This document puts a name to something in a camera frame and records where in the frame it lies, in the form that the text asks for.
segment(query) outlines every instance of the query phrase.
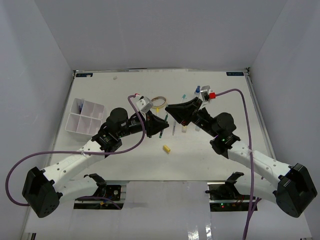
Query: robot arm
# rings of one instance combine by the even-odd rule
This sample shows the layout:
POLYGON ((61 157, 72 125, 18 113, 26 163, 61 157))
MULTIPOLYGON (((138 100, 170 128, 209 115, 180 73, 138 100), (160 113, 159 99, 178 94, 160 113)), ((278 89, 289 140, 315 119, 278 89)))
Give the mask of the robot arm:
MULTIPOLYGON (((150 109, 153 104, 148 98, 142 96, 136 105, 147 137, 151 138, 169 127, 166 121, 152 114, 150 109)), ((80 180, 71 179, 90 165, 104 159, 93 157, 90 152, 101 155, 104 155, 104 152, 113 153, 121 147, 121 138, 142 130, 142 124, 136 113, 128 118, 124 108, 113 109, 98 133, 78 150, 82 154, 70 155, 42 170, 37 167, 32 168, 26 176, 22 190, 23 197, 37 216, 43 218, 51 214, 62 202, 93 194, 99 195, 99 192, 105 191, 107 184, 97 174, 90 174, 80 180)))
MULTIPOLYGON (((204 88, 201 95, 208 102, 214 93, 209 86, 204 88)), ((192 122, 214 137, 210 144, 217 154, 250 168, 250 149, 233 134, 236 125, 231 114, 223 112, 211 117, 203 106, 203 101, 196 97, 188 102, 168 105, 165 110, 183 126, 192 122)), ((266 179, 255 181, 255 196, 276 203, 292 217, 299 217, 318 194, 307 168, 299 163, 290 166, 256 150, 252 154, 254 171, 266 179)), ((243 173, 234 174, 226 181, 227 188, 237 194, 248 194, 249 178, 243 173)))

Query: bottle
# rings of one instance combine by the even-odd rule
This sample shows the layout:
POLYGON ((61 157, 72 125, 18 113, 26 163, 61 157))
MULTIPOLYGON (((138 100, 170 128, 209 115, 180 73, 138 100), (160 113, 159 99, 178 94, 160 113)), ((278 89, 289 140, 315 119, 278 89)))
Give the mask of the bottle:
MULTIPOLYGON (((195 98, 195 97, 200 97, 200 86, 197 86, 196 87, 196 89, 195 89, 195 91, 194 91, 194 94, 193 94, 193 98, 195 98)), ((197 131, 197 132, 199 132, 200 131, 200 127, 198 127, 197 125, 195 126, 195 130, 197 131)))

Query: white wall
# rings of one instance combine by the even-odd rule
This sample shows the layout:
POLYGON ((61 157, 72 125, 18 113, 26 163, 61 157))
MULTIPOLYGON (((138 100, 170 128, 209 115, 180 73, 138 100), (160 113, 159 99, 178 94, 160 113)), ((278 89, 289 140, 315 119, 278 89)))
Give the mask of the white wall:
MULTIPOLYGON (((0 238, 20 239, 26 207, 11 203, 5 179, 21 158, 52 148, 72 71, 33 0, 0 0, 0 238)), ((10 181, 16 200, 27 171, 47 158, 27 160, 10 181)))
MULTIPOLYGON (((289 0, 252 66, 252 81, 278 160, 305 165, 320 191, 320 1, 289 0)), ((306 209, 320 240, 320 197, 306 209)))
POLYGON ((243 69, 287 0, 35 0, 73 70, 243 69))

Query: gray wall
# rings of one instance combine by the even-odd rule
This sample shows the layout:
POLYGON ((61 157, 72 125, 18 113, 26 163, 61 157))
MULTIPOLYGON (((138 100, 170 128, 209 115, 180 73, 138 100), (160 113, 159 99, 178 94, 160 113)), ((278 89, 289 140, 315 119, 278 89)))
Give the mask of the gray wall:
MULTIPOLYGON (((21 158, 52 148, 72 71, 33 0, 0 0, 0 238, 20 239, 27 208, 11 203, 5 179, 21 158)), ((27 160, 10 190, 23 203, 27 171, 46 157, 27 160)))
POLYGON ((73 70, 243 69, 287 0, 35 0, 73 70))
MULTIPOLYGON (((278 160, 305 165, 320 191, 320 2, 289 0, 252 66, 252 81, 278 160)), ((305 216, 320 240, 320 197, 305 216)))

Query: purple cable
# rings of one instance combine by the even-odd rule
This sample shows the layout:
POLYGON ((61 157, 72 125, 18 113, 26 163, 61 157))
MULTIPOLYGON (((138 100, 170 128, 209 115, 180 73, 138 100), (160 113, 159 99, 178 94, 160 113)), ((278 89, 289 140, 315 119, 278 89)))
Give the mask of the purple cable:
POLYGON ((6 176, 6 179, 5 179, 5 193, 7 195, 7 197, 9 198, 9 200, 11 202, 13 202, 14 204, 16 205, 19 205, 19 206, 23 206, 23 207, 27 207, 29 206, 29 204, 27 203, 21 203, 21 202, 18 202, 16 200, 14 200, 14 198, 11 196, 10 194, 10 191, 9 191, 9 179, 10 179, 10 176, 11 174, 13 173, 13 171, 16 169, 16 167, 21 164, 22 162, 24 162, 25 160, 29 159, 29 158, 32 158, 32 157, 35 157, 35 156, 38 156, 38 155, 45 155, 45 154, 91 154, 91 155, 104 155, 104 156, 109 156, 109 155, 116 155, 116 154, 124 154, 124 153, 127 153, 133 149, 135 149, 136 147, 138 147, 142 141, 144 140, 145 138, 145 134, 146 134, 146 129, 145 129, 145 125, 144 125, 144 122, 138 112, 138 110, 136 109, 135 105, 132 103, 131 101, 131 98, 135 98, 136 95, 130 95, 128 96, 128 101, 131 105, 131 107, 133 108, 134 112, 136 113, 140 123, 141 123, 141 126, 142 126, 142 137, 140 139, 140 141, 126 149, 126 150, 122 150, 122 151, 115 151, 115 152, 98 152, 98 151, 84 151, 84 152, 81 152, 81 151, 40 151, 40 152, 36 152, 36 153, 33 153, 33 154, 30 154, 28 156, 25 156, 24 158, 22 158, 20 161, 18 161, 9 171, 8 175, 6 176))
POLYGON ((108 202, 112 203, 113 205, 116 206, 117 209, 121 210, 121 207, 118 206, 118 204, 116 204, 114 201, 112 201, 109 198, 103 197, 103 196, 82 196, 77 198, 79 201, 81 200, 87 200, 87 199, 102 199, 102 200, 107 200, 108 202))
POLYGON ((246 222, 245 222, 245 228, 244 228, 243 236, 242 236, 242 239, 245 240, 246 237, 247 237, 247 233, 248 233, 250 218, 251 218, 251 216, 253 214, 252 207, 253 207, 253 200, 254 200, 254 185, 255 185, 254 156, 253 156, 252 151, 251 151, 252 150, 252 139, 251 139, 251 131, 250 131, 250 125, 249 125, 249 117, 248 117, 247 105, 246 105, 244 94, 239 89, 233 88, 233 89, 230 89, 230 90, 227 90, 227 91, 223 91, 221 93, 217 93, 215 96, 218 97, 218 96, 230 93, 230 92, 238 92, 241 95, 242 102, 243 102, 243 108, 244 108, 244 114, 245 114, 245 120, 246 120, 246 126, 247 126, 247 129, 248 129, 248 137, 249 137, 251 186, 250 186, 249 209, 248 209, 246 222))

